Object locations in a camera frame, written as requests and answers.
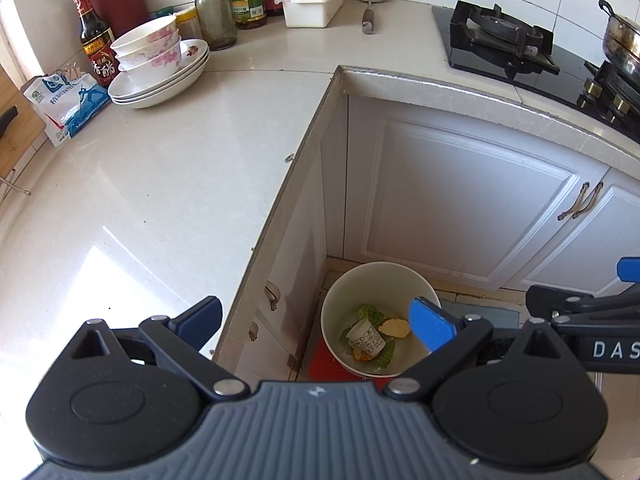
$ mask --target stack of plates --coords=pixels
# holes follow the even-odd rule
[[[120,106],[148,108],[177,96],[204,72],[209,46],[203,40],[183,40],[180,42],[180,54],[182,59],[178,72],[148,88],[140,88],[126,72],[120,72],[109,85],[109,97]]]

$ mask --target wooden cutting board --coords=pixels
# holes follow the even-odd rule
[[[44,123],[0,67],[0,114],[14,105],[18,108],[18,116],[0,137],[0,176],[4,177],[36,140],[44,129]]]

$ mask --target spatula handle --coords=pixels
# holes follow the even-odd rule
[[[362,15],[362,31],[365,34],[373,34],[373,9],[366,9]]]

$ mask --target metal pot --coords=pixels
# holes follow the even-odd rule
[[[626,78],[640,88],[640,25],[620,16],[605,0],[598,5],[609,15],[602,40],[605,56]]]

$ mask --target gas stove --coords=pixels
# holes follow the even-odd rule
[[[458,2],[433,7],[449,64],[544,95],[640,142],[640,89],[608,62],[601,67],[553,45],[553,33],[493,9]]]

